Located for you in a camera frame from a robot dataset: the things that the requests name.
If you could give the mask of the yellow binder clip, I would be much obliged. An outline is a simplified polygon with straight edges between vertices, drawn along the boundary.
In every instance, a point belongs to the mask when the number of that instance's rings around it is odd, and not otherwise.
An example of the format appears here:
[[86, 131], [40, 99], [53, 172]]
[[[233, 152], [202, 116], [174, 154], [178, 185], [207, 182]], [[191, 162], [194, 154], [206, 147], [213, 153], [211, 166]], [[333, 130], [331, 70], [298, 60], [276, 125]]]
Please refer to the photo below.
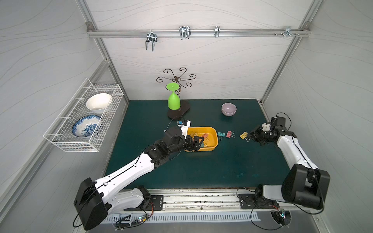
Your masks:
[[240, 135], [240, 138], [243, 139], [243, 140], [246, 140], [247, 142], [250, 142], [250, 138], [249, 138], [249, 133], [248, 132], [244, 132]]

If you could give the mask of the yellow plastic storage box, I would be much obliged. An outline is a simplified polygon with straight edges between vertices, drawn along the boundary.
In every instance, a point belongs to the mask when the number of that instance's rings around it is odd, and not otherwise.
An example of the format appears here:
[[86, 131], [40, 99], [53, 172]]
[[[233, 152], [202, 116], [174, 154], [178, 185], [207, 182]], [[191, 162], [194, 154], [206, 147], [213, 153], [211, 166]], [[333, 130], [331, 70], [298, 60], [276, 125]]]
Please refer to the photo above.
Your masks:
[[194, 139], [195, 136], [204, 138], [199, 150], [184, 149], [184, 151], [187, 152], [212, 151], [219, 143], [217, 132], [212, 127], [190, 127], [187, 131], [187, 135], [191, 136], [192, 139]]

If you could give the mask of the teal binder clip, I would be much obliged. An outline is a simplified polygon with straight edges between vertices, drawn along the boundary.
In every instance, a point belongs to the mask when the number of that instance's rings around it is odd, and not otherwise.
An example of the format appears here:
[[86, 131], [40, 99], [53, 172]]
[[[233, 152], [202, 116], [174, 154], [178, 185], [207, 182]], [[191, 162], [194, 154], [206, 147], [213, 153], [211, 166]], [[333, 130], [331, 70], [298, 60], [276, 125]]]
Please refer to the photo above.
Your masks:
[[225, 133], [217, 132], [218, 140], [221, 141], [225, 137]]

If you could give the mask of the pink binder clip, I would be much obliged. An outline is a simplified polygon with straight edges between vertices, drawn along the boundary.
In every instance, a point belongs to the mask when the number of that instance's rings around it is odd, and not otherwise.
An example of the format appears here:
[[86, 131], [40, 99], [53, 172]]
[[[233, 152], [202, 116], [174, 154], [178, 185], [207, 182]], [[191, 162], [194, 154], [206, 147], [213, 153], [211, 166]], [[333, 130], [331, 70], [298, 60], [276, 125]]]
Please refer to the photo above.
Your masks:
[[236, 136], [234, 135], [234, 132], [232, 132], [232, 131], [228, 131], [228, 132], [226, 133], [226, 137], [227, 137], [227, 138], [235, 138]]

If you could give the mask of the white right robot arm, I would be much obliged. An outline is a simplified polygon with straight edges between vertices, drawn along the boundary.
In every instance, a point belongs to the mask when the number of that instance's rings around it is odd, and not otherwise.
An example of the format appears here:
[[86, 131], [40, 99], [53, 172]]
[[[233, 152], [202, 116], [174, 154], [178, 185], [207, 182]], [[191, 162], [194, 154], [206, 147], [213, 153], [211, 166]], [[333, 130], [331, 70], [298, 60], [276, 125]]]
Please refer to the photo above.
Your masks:
[[264, 131], [261, 126], [249, 133], [262, 146], [274, 142], [282, 151], [290, 168], [281, 185], [260, 184], [255, 199], [292, 203], [322, 212], [330, 183], [330, 175], [320, 170], [301, 148], [294, 132], [283, 127]]

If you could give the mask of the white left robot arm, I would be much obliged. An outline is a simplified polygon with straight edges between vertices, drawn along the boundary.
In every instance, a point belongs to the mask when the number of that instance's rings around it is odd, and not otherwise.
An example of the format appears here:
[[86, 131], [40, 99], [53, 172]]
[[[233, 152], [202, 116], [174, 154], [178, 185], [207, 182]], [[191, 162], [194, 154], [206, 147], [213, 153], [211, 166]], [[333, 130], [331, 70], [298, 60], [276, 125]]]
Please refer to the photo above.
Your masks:
[[164, 133], [162, 139], [146, 147], [132, 162], [119, 170], [93, 181], [87, 178], [80, 183], [73, 205], [76, 219], [81, 221], [84, 230], [89, 231], [102, 223], [106, 217], [125, 209], [145, 209], [151, 195], [143, 186], [116, 195], [130, 183], [167, 163], [170, 156], [182, 150], [198, 151], [204, 142], [203, 137], [191, 137], [188, 127], [173, 127]]

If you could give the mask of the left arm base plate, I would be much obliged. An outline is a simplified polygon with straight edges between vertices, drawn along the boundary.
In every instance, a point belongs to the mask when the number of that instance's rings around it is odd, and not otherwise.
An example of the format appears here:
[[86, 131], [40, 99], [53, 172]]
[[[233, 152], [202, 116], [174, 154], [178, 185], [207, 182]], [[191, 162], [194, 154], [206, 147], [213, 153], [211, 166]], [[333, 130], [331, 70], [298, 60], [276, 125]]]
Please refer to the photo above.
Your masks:
[[163, 195], [151, 195], [148, 198], [145, 198], [144, 201], [136, 208], [127, 208], [124, 211], [141, 211], [145, 210], [148, 211], [161, 211], [163, 210], [163, 202], [164, 196]]

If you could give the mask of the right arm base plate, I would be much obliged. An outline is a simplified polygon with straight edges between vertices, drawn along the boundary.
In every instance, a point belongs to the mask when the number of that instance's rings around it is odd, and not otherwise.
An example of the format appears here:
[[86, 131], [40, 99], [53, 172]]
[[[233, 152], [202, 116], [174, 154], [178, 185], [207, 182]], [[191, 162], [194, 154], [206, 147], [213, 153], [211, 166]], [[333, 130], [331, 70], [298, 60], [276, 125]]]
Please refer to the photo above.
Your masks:
[[244, 210], [280, 208], [278, 202], [262, 197], [257, 198], [255, 194], [243, 193], [237, 194], [237, 197], [239, 198], [240, 208]]

